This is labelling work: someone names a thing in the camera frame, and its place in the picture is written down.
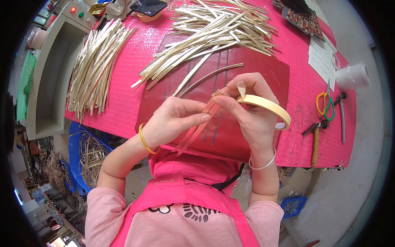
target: hammer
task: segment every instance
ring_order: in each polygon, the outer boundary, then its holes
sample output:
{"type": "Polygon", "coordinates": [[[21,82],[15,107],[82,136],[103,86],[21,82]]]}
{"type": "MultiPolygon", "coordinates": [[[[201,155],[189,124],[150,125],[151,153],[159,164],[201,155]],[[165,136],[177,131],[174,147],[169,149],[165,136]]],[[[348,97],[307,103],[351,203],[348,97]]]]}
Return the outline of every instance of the hammer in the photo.
{"type": "Polygon", "coordinates": [[[337,103],[340,104],[340,116],[342,118],[342,143],[346,141],[346,124],[344,123],[344,108],[343,108],[343,99],[347,98],[346,92],[342,92],[336,97],[335,102],[333,103],[336,105],[337,103]]]}
{"type": "Polygon", "coordinates": [[[329,126],[329,122],[325,119],[322,122],[313,123],[307,130],[305,130],[302,135],[306,135],[310,131],[314,130],[314,141],[313,141],[313,155],[311,157],[311,166],[317,166],[318,159],[318,141],[320,139],[320,128],[326,129],[329,126]]]}

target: pink table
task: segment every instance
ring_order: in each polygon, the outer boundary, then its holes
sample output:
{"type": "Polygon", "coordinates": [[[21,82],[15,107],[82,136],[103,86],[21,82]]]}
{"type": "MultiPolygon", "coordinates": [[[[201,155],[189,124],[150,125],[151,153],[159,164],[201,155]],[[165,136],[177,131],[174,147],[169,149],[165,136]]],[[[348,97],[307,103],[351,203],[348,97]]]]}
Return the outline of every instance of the pink table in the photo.
{"type": "MultiPolygon", "coordinates": [[[[281,11],[272,6],[270,0],[251,0],[251,2],[264,6],[269,11],[272,18],[270,25],[278,28],[278,37],[274,37],[274,43],[283,48],[277,52],[276,56],[290,66],[290,87],[286,110],[291,115],[292,123],[288,130],[281,133],[276,163],[278,166],[310,167],[313,134],[302,136],[301,133],[312,123],[322,120],[322,116],[315,107],[315,98],[317,94],[326,90],[327,85],[308,65],[310,38],[282,19],[281,11]]],[[[139,79],[138,73],[152,60],[152,55],[159,47],[163,36],[171,32],[173,21],[169,20],[169,17],[169,13],[164,13],[150,23],[143,23],[138,17],[130,16],[124,20],[126,26],[130,28],[137,26],[139,30],[124,47],[116,62],[109,87],[109,105],[102,114],[94,113],[93,116],[89,116],[89,112],[86,112],[84,125],[124,138],[130,138],[136,134],[134,126],[143,87],[133,91],[130,86],[139,79]]],[[[322,21],[320,24],[325,34],[334,40],[331,29],[322,21]]],[[[347,61],[341,54],[337,53],[337,55],[342,67],[345,67],[347,61]]],[[[335,100],[340,93],[336,85],[335,92],[331,94],[332,98],[335,100]]],[[[343,166],[348,166],[356,128],[356,94],[355,91],[347,91],[347,94],[348,98],[344,101],[346,142],[341,142],[340,109],[336,106],[336,115],[330,122],[329,128],[320,131],[317,165],[319,168],[334,167],[346,160],[343,166]]],[[[66,111],[65,117],[74,120],[74,113],[66,111]]]]}

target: green mesh basket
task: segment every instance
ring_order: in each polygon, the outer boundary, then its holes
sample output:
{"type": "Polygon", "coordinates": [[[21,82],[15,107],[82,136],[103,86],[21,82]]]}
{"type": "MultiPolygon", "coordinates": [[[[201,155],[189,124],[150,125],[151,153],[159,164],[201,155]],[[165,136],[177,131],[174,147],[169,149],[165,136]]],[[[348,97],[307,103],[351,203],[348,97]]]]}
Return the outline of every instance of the green mesh basket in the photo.
{"type": "Polygon", "coordinates": [[[30,89],[32,88],[32,78],[35,66],[36,58],[29,52],[23,64],[21,79],[19,81],[17,121],[26,118],[27,102],[29,100],[30,89]]]}

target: smartphone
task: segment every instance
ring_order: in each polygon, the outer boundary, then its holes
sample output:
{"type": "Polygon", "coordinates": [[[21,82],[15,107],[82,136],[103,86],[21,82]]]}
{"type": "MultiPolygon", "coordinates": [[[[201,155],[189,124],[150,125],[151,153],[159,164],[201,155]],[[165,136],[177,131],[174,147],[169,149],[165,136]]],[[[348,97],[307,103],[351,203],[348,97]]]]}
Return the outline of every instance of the smartphone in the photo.
{"type": "Polygon", "coordinates": [[[130,9],[152,17],[166,7],[167,3],[159,0],[137,0],[130,9]]]}

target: hand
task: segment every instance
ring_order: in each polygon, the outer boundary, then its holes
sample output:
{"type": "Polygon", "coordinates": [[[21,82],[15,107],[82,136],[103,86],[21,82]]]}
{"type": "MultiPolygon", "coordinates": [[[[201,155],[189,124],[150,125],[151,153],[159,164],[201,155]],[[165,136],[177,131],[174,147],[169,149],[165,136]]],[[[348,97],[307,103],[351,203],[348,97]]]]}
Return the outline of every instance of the hand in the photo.
{"type": "MultiPolygon", "coordinates": [[[[168,97],[143,127],[145,142],[154,150],[173,141],[184,130],[209,122],[210,115],[200,113],[205,106],[199,101],[168,97]]],[[[207,127],[216,128],[212,122],[207,127]]]]}
{"type": "Polygon", "coordinates": [[[239,122],[244,138],[247,140],[252,151],[265,150],[272,153],[273,135],[276,126],[277,116],[261,107],[246,105],[245,109],[234,98],[240,95],[237,89],[237,82],[244,81],[247,91],[246,94],[254,94],[278,104],[276,96],[271,91],[265,79],[260,73],[246,73],[237,75],[231,80],[222,92],[229,96],[216,96],[213,100],[229,111],[239,122]]]}

